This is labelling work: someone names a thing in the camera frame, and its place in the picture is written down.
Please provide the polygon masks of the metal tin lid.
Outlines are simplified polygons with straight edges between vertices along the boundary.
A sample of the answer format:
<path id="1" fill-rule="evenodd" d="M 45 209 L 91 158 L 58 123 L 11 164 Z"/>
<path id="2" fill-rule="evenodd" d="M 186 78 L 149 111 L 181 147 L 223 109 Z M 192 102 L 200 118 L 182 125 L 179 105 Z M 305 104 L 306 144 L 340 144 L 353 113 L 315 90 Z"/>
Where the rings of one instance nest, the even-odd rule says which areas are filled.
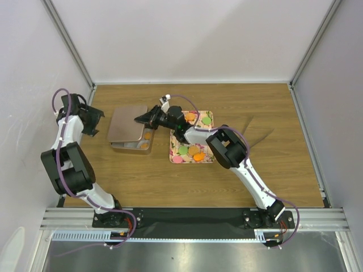
<path id="1" fill-rule="evenodd" d="M 110 143 L 136 142 L 142 138 L 145 125 L 134 119 L 145 114 L 147 105 L 129 105 L 114 110 L 107 139 Z"/>

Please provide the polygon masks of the metal serving tongs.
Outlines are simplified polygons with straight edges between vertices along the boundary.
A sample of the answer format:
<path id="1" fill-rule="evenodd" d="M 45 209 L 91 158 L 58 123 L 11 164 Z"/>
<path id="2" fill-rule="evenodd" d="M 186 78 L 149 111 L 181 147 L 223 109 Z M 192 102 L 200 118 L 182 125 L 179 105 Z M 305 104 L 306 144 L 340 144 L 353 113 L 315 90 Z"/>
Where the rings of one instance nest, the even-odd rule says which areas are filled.
<path id="1" fill-rule="evenodd" d="M 261 141 L 265 140 L 269 135 L 274 132 L 274 128 L 260 125 L 254 116 L 249 115 L 246 117 L 242 127 L 242 134 L 247 140 L 249 147 L 253 148 Z"/>

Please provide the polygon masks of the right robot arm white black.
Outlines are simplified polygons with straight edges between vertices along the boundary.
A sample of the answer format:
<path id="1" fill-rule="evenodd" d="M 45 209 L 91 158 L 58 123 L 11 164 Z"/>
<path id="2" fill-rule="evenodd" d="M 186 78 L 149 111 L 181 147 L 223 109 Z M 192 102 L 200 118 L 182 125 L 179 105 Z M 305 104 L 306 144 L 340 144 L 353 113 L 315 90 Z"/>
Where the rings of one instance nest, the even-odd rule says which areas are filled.
<path id="1" fill-rule="evenodd" d="M 171 129 L 180 143 L 207 145 L 219 164 L 231 170 L 250 192 L 261 212 L 262 223 L 273 228 L 281 222 L 285 206 L 254 169 L 249 158 L 250 148 L 237 130 L 227 125 L 214 129 L 193 126 L 179 106 L 163 111 L 161 106 L 156 105 L 134 120 L 149 129 L 156 130 L 160 126 Z"/>

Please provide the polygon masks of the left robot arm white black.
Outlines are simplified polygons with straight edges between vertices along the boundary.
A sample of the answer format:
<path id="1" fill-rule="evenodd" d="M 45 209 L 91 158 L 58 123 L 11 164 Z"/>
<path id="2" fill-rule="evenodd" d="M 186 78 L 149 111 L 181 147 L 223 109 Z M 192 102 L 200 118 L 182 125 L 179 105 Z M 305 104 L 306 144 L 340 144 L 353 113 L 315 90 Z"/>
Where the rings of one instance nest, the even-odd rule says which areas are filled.
<path id="1" fill-rule="evenodd" d="M 119 201 L 97 183 L 91 163 L 79 142 L 82 135 L 95 136 L 104 113 L 87 105 L 77 93 L 61 98 L 63 107 L 56 110 L 58 133 L 50 150 L 41 153 L 41 162 L 54 190 L 59 195 L 81 199 L 94 210 L 93 227 L 116 228 L 125 223 Z"/>

